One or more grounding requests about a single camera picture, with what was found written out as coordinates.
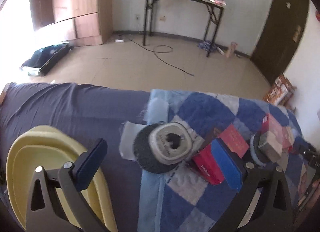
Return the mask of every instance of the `brown door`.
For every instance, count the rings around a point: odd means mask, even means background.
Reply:
[[[273,83],[291,61],[303,34],[309,0],[273,0],[265,27],[251,56]]]

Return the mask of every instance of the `black metal table frame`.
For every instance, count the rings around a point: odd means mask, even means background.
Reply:
[[[152,36],[152,18],[153,18],[153,6],[158,2],[159,0],[152,0],[151,3],[149,3],[149,0],[146,0],[146,7],[145,7],[145,15],[144,15],[144,28],[143,28],[143,45],[146,45],[146,35],[147,35],[147,15],[148,15],[148,10],[151,10],[150,13],[150,31],[149,31],[149,36]],[[210,44],[210,48],[207,52],[207,57],[209,57],[210,53],[211,53],[211,48],[212,48],[212,44],[214,44],[216,36],[217,36],[217,32],[221,23],[221,18],[223,15],[223,10],[224,8],[219,6],[219,5],[215,5],[213,3],[209,3],[205,0],[192,0],[195,2],[199,2],[202,4],[205,4],[207,6],[208,12],[209,12],[209,20],[208,20],[208,24],[207,24],[207,28],[205,29],[205,33],[204,33],[204,37],[203,40],[205,41],[208,35],[208,29],[211,23],[214,23],[216,25],[216,29],[214,31],[213,37],[212,37],[212,41]],[[214,12],[214,8],[218,8],[220,10],[219,16],[217,17],[215,12]]]

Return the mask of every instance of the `white wall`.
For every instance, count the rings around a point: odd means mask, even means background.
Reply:
[[[226,0],[227,8],[216,42],[229,46],[239,44],[238,50],[251,54],[264,26],[271,0]],[[114,30],[142,30],[145,0],[113,0]],[[140,14],[138,27],[135,14]],[[166,16],[166,21],[159,21]],[[155,31],[203,38],[208,20],[207,8],[188,0],[160,0]]]
[[[309,15],[300,45],[285,71],[285,76],[298,89],[291,103],[306,140],[320,149],[320,22],[310,1]]]

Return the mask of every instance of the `blue gripper pad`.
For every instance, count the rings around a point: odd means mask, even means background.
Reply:
[[[104,139],[99,138],[87,152],[82,153],[78,157],[72,170],[72,176],[77,191],[88,188],[92,178],[106,156],[107,151],[107,142]]]
[[[246,174],[241,158],[236,153],[231,152],[221,138],[216,138],[211,142],[211,153],[229,187],[239,192]]]

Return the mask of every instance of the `wooden wardrobe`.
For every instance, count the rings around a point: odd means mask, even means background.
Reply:
[[[50,2],[54,23],[39,31],[40,38],[42,35],[50,35],[57,42],[70,41],[74,46],[83,46],[103,44],[111,36],[112,0],[51,0]],[[36,9],[31,8],[32,10],[41,11],[41,6]],[[34,22],[34,16],[32,18],[34,26],[43,27],[43,24]]]

